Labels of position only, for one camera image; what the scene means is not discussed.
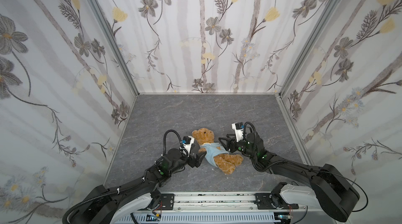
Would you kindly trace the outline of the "brown teddy bear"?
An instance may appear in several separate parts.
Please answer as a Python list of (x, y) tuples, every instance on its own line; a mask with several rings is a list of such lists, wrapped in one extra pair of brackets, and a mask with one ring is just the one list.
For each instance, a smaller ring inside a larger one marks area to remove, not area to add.
[[(192, 132), (192, 137), (197, 141), (199, 146), (203, 145), (204, 143), (214, 143), (215, 142), (215, 135), (214, 133), (207, 129), (207, 128), (201, 128), (199, 130), (194, 130)], [(200, 148), (198, 151), (199, 153), (201, 152), (206, 152), (204, 148)], [(229, 175), (232, 174), (235, 169), (240, 166), (244, 158), (239, 155), (239, 154), (220, 154), (218, 156), (214, 157), (214, 160), (217, 164), (217, 168), (219, 168), (223, 173)]]

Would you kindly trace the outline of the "light blue teddy hoodie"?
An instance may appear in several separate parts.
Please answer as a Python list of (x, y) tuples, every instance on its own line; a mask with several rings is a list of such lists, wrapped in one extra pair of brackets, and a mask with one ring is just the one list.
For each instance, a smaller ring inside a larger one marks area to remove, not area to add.
[(228, 154), (229, 152), (220, 144), (220, 143), (204, 143), (200, 146), (200, 148), (204, 148), (206, 150), (205, 159), (208, 163), (214, 167), (217, 167), (217, 164), (214, 160), (215, 156), (220, 154)]

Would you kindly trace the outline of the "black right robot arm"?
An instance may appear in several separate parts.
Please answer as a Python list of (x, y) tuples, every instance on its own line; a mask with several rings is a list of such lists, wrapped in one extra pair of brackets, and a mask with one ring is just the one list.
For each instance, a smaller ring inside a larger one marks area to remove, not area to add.
[(334, 166), (312, 166), (285, 159), (265, 149), (256, 132), (243, 134), (242, 140), (237, 140), (235, 134), (227, 134), (219, 142), (228, 152), (239, 151), (250, 158), (259, 172), (284, 176), (310, 187), (321, 209), (336, 221), (345, 223), (360, 199), (358, 191)]

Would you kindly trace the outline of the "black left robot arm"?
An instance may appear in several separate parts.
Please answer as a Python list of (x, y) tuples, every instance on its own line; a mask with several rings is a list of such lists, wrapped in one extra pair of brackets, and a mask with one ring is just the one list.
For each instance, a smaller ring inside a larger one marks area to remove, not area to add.
[(163, 187), (186, 165), (199, 167), (206, 152), (190, 152), (186, 149), (170, 149), (144, 171), (143, 176), (121, 186), (95, 187), (80, 203), (66, 211), (64, 224), (112, 224), (136, 210), (159, 204)]

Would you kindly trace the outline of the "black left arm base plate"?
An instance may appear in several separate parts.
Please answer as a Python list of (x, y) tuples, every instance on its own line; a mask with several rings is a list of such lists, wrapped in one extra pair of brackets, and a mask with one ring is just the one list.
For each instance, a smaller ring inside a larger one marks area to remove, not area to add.
[(161, 210), (161, 211), (170, 211), (174, 208), (174, 194), (160, 194), (156, 198), (152, 200), (151, 209), (153, 211)]

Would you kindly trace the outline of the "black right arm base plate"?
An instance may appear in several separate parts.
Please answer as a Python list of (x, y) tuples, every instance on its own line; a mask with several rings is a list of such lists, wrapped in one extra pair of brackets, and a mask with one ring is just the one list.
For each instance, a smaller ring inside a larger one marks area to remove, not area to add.
[(297, 204), (286, 203), (279, 194), (256, 193), (254, 203), (258, 210), (291, 210), (299, 209)]

